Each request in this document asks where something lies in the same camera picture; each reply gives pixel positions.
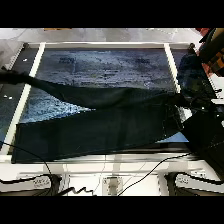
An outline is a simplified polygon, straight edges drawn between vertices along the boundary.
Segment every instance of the white frame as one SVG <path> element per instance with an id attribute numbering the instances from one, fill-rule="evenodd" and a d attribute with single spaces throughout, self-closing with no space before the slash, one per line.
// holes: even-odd
<path id="1" fill-rule="evenodd" d="M 171 71 L 171 75 L 173 77 L 175 86 L 177 88 L 177 92 L 180 91 L 180 87 L 176 82 L 176 75 L 177 75 L 177 69 L 176 69 L 176 65 L 173 59 L 173 55 L 171 52 L 171 49 L 187 49 L 189 47 L 190 43 L 157 43 L 157 42 L 60 42 L 60 43 L 29 43 L 29 47 L 30 48 L 39 48 L 36 58 L 34 60 L 33 63 L 33 67 L 30 71 L 30 76 L 35 76 L 37 70 L 38 70 L 38 66 L 40 64 L 41 61 L 41 57 L 44 53 L 44 49 L 45 48 L 137 48 L 137 49 L 142 49 L 142 48 L 161 48 L 164 49 L 167 55 L 167 60 L 168 60 L 168 64 L 170 67 L 170 71 Z M 16 131 L 16 124 L 19 122 L 19 119 L 21 117 L 21 114 L 23 112 L 23 109 L 25 107 L 25 103 L 26 100 L 28 98 L 29 95 L 29 91 L 30 91 L 30 86 L 29 85 L 25 85 L 23 93 L 21 95 L 20 101 L 17 105 L 17 108 L 15 110 L 12 122 L 10 124 L 10 127 L 8 129 L 6 138 L 5 138 L 5 142 L 12 144 L 14 135 L 15 135 L 15 131 Z M 189 113 L 189 111 L 185 110 L 185 117 L 187 118 L 188 116 L 191 116 L 191 114 Z M 9 146 L 7 145 L 3 145 L 2 146 L 2 150 L 0 151 L 0 162 L 8 162 L 11 160 L 11 156 L 7 155 L 8 151 L 9 151 Z M 173 156 L 175 153 L 169 153 L 168 155 L 170 155 L 169 157 Z M 157 161 L 161 160 L 161 156 L 163 157 L 163 153 L 157 153 Z M 126 154 L 117 154 L 117 155 L 113 155 L 114 159 L 113 161 L 117 163 L 121 163 L 126 161 L 125 157 L 127 156 Z M 102 156 L 90 156 L 93 160 L 96 160 L 97 162 L 105 162 L 105 159 L 102 159 Z M 132 160 L 132 161 L 136 161 L 138 160 L 140 157 L 142 157 L 142 155 L 131 155 L 131 158 L 128 159 L 128 161 Z M 146 161 L 155 161 L 155 159 L 153 159 L 152 155 L 144 155 L 143 156 L 145 158 Z M 86 157 L 81 157 L 73 160 L 74 163 L 77 163 L 77 161 L 83 163 L 87 158 Z"/>

